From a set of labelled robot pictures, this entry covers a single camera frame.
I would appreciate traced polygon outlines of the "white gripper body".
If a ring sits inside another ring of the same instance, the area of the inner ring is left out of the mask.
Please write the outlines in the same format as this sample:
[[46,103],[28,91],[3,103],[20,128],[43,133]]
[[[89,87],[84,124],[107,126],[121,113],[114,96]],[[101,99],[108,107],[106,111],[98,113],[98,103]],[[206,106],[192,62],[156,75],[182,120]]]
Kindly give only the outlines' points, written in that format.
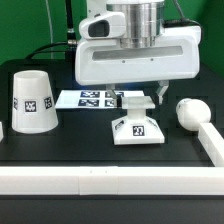
[[199,26],[166,28],[155,45],[124,49],[118,39],[85,40],[76,51],[80,85],[137,83],[194,78],[200,69]]

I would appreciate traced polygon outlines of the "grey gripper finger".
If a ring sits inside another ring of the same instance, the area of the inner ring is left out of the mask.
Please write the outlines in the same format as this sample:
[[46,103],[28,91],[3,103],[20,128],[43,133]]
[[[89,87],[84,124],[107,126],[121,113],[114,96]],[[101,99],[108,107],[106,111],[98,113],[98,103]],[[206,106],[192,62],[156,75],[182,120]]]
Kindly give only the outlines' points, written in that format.
[[110,97],[113,99],[114,106],[117,107],[118,106],[118,96],[115,93],[115,85],[114,84],[107,84],[106,85],[106,91],[108,92]]
[[167,91],[167,89],[169,87],[169,82],[167,80],[164,80],[164,81],[159,81],[158,84],[159,84],[159,87],[158,87],[156,93],[158,96],[158,103],[162,104],[163,103],[163,95],[165,94],[165,92]]

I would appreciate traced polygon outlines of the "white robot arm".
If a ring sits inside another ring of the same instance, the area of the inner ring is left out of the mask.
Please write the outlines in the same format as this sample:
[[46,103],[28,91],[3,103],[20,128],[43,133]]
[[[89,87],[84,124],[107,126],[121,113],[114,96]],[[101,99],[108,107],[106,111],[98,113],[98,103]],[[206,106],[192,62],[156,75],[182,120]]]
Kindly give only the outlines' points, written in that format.
[[75,78],[81,85],[157,81],[157,101],[169,82],[195,77],[201,27],[187,19],[164,20],[165,0],[87,0],[79,24]]

